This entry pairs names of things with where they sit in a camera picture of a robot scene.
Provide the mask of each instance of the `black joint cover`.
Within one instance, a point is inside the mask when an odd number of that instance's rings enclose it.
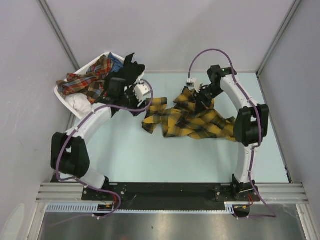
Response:
[[[59,153],[67,138],[67,134],[59,132],[56,132],[52,137],[51,168],[53,169],[56,169]],[[62,154],[59,172],[70,174],[80,179],[87,173],[90,166],[85,140],[79,136],[76,138],[72,137],[67,145],[67,149],[70,147],[71,152],[67,152],[65,149]]]
[[[266,104],[258,104],[257,110],[259,112],[263,140],[268,133],[269,107]],[[246,147],[249,144],[259,142],[258,120],[253,107],[244,107],[239,110],[233,131],[237,142],[242,143]]]

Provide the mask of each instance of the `white laundry basket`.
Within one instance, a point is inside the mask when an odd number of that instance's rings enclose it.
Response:
[[[91,62],[89,62],[87,65],[85,65],[84,67],[80,68],[78,71],[75,72],[75,74],[81,74],[84,75],[86,74],[87,70],[93,65],[95,64],[102,55],[106,55],[108,56],[110,52],[105,52],[104,54],[101,54],[100,56],[98,56],[96,59],[92,60]],[[116,57],[117,59],[119,59],[121,62],[124,62],[124,58],[112,53],[112,55],[114,57]],[[144,75],[144,73],[142,73],[138,78],[142,78]],[[58,86],[55,86],[54,88],[54,94],[56,95],[56,97],[63,103],[63,105],[66,106],[67,109],[69,109],[78,119],[81,119],[82,116],[69,104],[66,102],[66,95],[64,95],[62,92],[59,91]]]

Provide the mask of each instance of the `gray wall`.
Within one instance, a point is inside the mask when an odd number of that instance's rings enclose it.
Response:
[[[146,65],[147,72],[186,72],[201,51],[226,51],[237,71],[255,72],[293,0],[47,0],[81,66],[103,52]],[[227,66],[207,53],[193,66]]]
[[[293,180],[303,182],[320,224],[320,1],[304,0],[262,72]]]
[[[1,0],[0,23],[0,232],[23,203],[21,237],[40,183],[52,174],[51,137],[69,118],[55,81],[73,68],[37,1]]]

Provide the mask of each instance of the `white table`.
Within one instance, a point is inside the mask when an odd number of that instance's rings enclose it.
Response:
[[[241,83],[259,103],[264,99],[256,75],[241,73]],[[194,73],[204,84],[205,73]],[[167,97],[168,108],[182,92],[186,73],[146,74],[153,87],[154,97]],[[222,93],[215,100],[215,109],[225,118],[236,117],[231,100]],[[192,139],[188,136],[164,138],[161,126],[153,134],[141,127],[145,117],[133,117],[119,111],[106,122],[87,144],[92,166],[111,182],[155,183],[228,183],[238,160],[238,143],[225,139]],[[268,134],[258,150],[255,165],[258,183],[288,183],[283,160],[269,122]]]

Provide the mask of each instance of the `blue plaid cloth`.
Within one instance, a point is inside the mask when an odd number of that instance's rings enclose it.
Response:
[[[117,73],[120,69],[124,67],[124,64],[118,58],[113,56],[112,52],[109,53],[108,58],[113,60],[113,67],[110,73]]]

